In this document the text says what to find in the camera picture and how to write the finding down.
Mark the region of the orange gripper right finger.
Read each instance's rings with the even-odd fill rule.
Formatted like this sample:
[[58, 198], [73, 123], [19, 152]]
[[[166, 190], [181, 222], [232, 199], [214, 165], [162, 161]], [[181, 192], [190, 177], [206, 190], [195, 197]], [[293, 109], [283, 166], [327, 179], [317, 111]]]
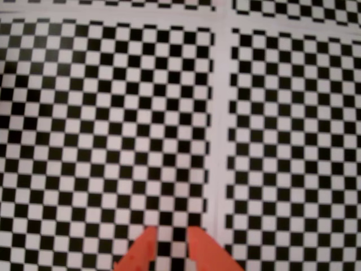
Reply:
[[196, 270], [243, 271], [244, 269], [207, 232], [198, 226], [187, 229], [188, 253]]

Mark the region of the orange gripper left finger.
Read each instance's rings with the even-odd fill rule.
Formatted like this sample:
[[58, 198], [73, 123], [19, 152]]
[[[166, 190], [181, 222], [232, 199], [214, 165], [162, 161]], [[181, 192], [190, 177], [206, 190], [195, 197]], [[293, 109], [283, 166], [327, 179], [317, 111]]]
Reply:
[[145, 271], [156, 256], [157, 229], [147, 227], [142, 234], [132, 243], [128, 252], [118, 261], [113, 263], [114, 271]]

